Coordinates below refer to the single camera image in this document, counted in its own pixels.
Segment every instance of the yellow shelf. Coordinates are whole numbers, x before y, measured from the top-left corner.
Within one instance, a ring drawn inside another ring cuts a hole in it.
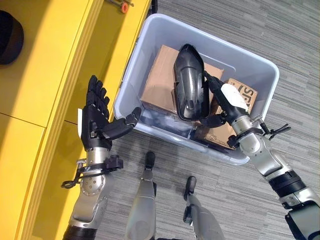
[[[0,114],[1,239],[15,239],[45,128]]]
[[[85,59],[81,66],[65,119],[77,123],[77,109],[85,105],[88,79],[95,74],[110,98],[108,109],[113,118],[114,101],[151,0],[132,1],[126,14],[105,2],[102,6]]]
[[[43,240],[61,240],[68,226],[79,188],[61,188],[76,171],[76,160],[85,158],[77,125],[65,121],[45,183],[32,235]]]
[[[0,196],[1,239],[61,239],[79,190],[60,184],[84,154],[73,124],[77,108],[95,74],[108,90],[112,115],[150,2],[136,1],[122,14],[103,0],[0,1],[25,37],[16,61],[0,66],[0,180],[12,185]]]

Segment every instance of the floor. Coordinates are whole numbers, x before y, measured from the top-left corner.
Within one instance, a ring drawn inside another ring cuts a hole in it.
[[[280,78],[265,118],[268,126],[292,130],[272,140],[304,182],[320,194],[319,15],[318,0],[158,0],[158,12],[274,62]],[[197,177],[202,205],[219,221],[227,240],[291,240],[286,211],[252,163],[233,166],[140,132],[114,141],[124,159],[114,173],[98,240],[122,240],[143,171],[144,155],[154,151],[157,183],[156,236],[193,240],[183,223],[182,191]]]

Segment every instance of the brown cardboard box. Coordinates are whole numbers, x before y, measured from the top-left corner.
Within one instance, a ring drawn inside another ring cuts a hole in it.
[[[250,113],[254,106],[258,92],[233,78],[230,78],[228,81],[226,81],[226,83],[231,84],[238,89],[245,100],[248,106],[248,112]],[[221,112],[221,107],[213,102],[211,105],[211,114],[220,114]],[[195,131],[194,137],[207,143],[218,144],[224,148],[233,149],[227,144],[227,141],[231,135],[236,135],[236,133],[234,132],[233,128],[226,123],[223,126],[216,128],[199,126]]]
[[[177,115],[175,95],[173,94],[175,73],[174,64],[179,51],[162,45],[150,70],[141,97],[145,108],[155,109],[165,114]],[[212,76],[221,78],[223,69],[204,63],[204,69]]]

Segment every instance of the black plastic cover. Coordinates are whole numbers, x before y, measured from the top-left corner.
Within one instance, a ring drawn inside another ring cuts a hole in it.
[[[204,62],[190,44],[181,47],[174,63],[174,96],[178,116],[185,121],[205,118],[210,112]]]

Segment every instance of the translucent plastic bin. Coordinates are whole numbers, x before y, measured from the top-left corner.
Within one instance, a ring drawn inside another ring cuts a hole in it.
[[[135,127],[137,130],[214,156],[223,162],[245,164],[249,158],[239,149],[222,153],[191,140],[189,138],[192,127],[186,122],[145,109],[142,105],[140,98],[161,46],[166,45],[179,50],[187,43],[196,47],[205,63],[224,69],[222,81],[234,78],[257,90],[258,95],[251,115],[262,115],[263,118],[266,116],[279,79],[279,70],[274,63],[163,14],[151,15],[143,25],[115,100],[114,115],[116,118],[122,118],[134,107],[141,107],[142,115]]]

